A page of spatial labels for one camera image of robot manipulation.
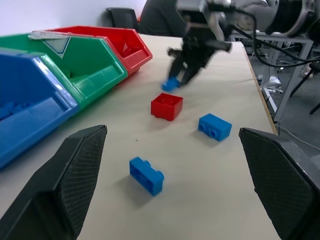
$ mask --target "white tabletop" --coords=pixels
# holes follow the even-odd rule
[[[261,204],[238,137],[241,127],[272,132],[241,43],[218,53],[191,84],[177,119],[150,115],[181,40],[142,36],[153,59],[140,71],[0,173],[0,217],[32,174],[70,134],[105,124],[108,134],[96,189],[79,240],[279,240]],[[197,132],[212,113],[230,123],[222,142]],[[139,156],[164,174],[151,197],[129,176]]]

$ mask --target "table edge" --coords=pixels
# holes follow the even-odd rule
[[[264,107],[264,110],[265,110],[265,114],[266,114],[266,116],[267,116],[267,118],[268,118],[268,120],[269,120],[270,126],[271,126],[271,128],[272,128],[272,132],[273,132],[273,134],[278,135],[276,126],[275,126],[274,121],[273,121],[273,119],[272,119],[272,117],[271,117],[271,115],[270,115],[268,106],[267,106],[267,104],[266,104],[266,102],[265,102],[265,98],[264,98],[264,96],[263,96],[263,94],[262,94],[262,92],[261,92],[261,90],[260,90],[260,86],[259,86],[259,84],[258,84],[256,75],[255,75],[255,72],[254,72],[254,70],[253,70],[253,68],[252,68],[252,66],[251,66],[251,63],[250,63],[250,60],[249,60],[249,58],[248,58],[246,49],[245,49],[245,47],[244,47],[243,45],[242,45],[242,50],[243,50],[243,52],[244,52],[246,61],[247,61],[248,65],[249,65],[249,68],[250,68],[250,71],[251,71],[251,74],[252,74],[252,77],[253,77],[253,80],[254,80],[256,89],[257,89],[257,91],[258,91],[258,93],[259,93],[259,95],[260,95],[261,102],[262,102],[263,107]]]

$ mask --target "plastic storage bin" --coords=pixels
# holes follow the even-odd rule
[[[46,31],[66,33],[76,36],[103,38],[112,48],[128,71],[128,75],[137,72],[142,65],[152,59],[152,54],[136,30],[126,28],[71,26]]]
[[[38,56],[0,48],[0,169],[78,110]]]
[[[128,72],[101,38],[49,33],[44,39],[29,34],[0,37],[0,47],[46,53],[43,62],[85,108],[128,76]]]

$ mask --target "wall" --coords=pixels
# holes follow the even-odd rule
[[[0,35],[72,25],[101,26],[106,8],[126,7],[140,16],[146,0],[0,0]]]

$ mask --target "label on bin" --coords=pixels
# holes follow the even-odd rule
[[[61,59],[64,57],[71,37],[47,31],[34,31],[29,35],[32,40],[42,40]]]

